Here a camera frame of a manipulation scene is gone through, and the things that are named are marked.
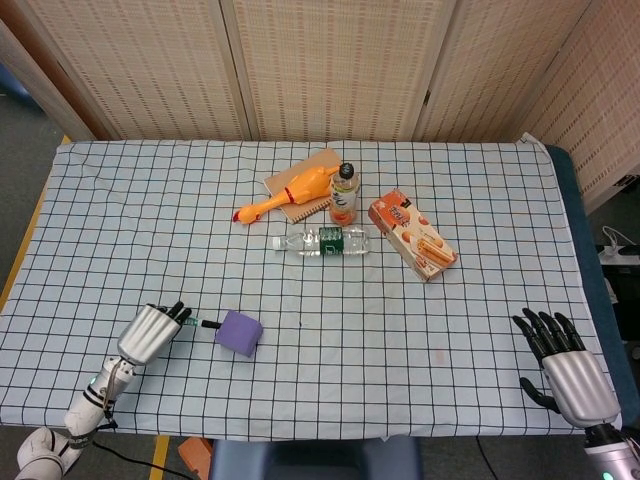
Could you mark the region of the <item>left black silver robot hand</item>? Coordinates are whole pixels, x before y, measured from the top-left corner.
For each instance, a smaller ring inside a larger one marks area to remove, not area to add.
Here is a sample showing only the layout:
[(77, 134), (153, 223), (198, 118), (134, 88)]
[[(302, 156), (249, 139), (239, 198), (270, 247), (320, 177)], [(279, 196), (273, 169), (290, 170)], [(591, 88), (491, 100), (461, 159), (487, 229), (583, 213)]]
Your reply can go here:
[(148, 365), (173, 340), (191, 313), (181, 301), (171, 308), (146, 304), (120, 335), (119, 355), (133, 365)]

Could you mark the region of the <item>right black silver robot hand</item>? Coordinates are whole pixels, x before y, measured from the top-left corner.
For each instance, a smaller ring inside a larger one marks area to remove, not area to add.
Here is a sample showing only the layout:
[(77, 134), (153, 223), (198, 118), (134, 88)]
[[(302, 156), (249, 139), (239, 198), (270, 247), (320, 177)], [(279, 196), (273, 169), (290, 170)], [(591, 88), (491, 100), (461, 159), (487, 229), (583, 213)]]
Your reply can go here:
[(520, 378), (521, 389), (535, 404), (577, 428), (616, 420), (621, 413), (617, 396), (571, 320), (560, 312), (550, 315), (523, 308), (512, 321), (524, 335), (551, 389), (545, 395), (529, 379)]

